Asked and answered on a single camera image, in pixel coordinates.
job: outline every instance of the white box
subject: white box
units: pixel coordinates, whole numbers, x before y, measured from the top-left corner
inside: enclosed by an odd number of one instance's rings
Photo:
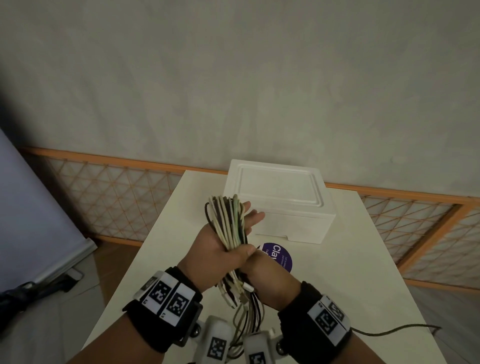
[[[330,192],[316,168],[233,159],[223,196],[239,196],[265,219],[252,232],[320,244],[336,215]]]

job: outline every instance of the cable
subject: cable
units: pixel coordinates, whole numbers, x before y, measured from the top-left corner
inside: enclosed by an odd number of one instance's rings
[[[434,329],[432,331],[433,336],[435,336],[435,334],[437,333],[438,330],[442,329],[441,326],[436,326],[436,325],[408,324],[408,325],[399,326],[397,328],[393,328],[393,329],[388,330],[388,331],[379,332],[379,333],[376,333],[376,334],[372,334],[370,332],[364,332],[364,331],[358,330],[356,328],[352,328],[352,331],[355,331],[355,332],[357,332],[359,334],[362,334],[362,335],[365,335],[365,336],[384,336],[384,335],[393,334],[394,332],[397,332],[397,331],[402,330],[404,328],[433,328]]]
[[[245,234],[245,207],[238,196],[233,198],[212,196],[205,204],[205,217],[212,230],[225,246],[227,251],[242,244],[248,244]],[[265,307],[258,299],[253,287],[239,269],[228,274],[217,284],[222,297],[237,311],[233,317],[235,334],[227,353],[228,359],[237,359],[243,354],[243,338],[245,335],[260,330],[265,315]]]

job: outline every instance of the brown wooden floor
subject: brown wooden floor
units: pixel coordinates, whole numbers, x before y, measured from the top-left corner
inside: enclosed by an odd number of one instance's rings
[[[107,242],[97,242],[97,245],[98,249],[93,254],[103,300],[107,305],[140,248]]]

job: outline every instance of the box lid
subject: box lid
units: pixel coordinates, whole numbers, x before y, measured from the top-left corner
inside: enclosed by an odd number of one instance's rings
[[[233,159],[224,196],[237,194],[252,208],[269,213],[333,218],[335,207],[316,168]]]

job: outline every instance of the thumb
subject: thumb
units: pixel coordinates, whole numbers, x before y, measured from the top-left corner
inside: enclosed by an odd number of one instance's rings
[[[247,259],[255,253],[257,248],[251,244],[242,244],[238,248],[230,250],[226,254],[225,263],[229,272],[240,268]]]

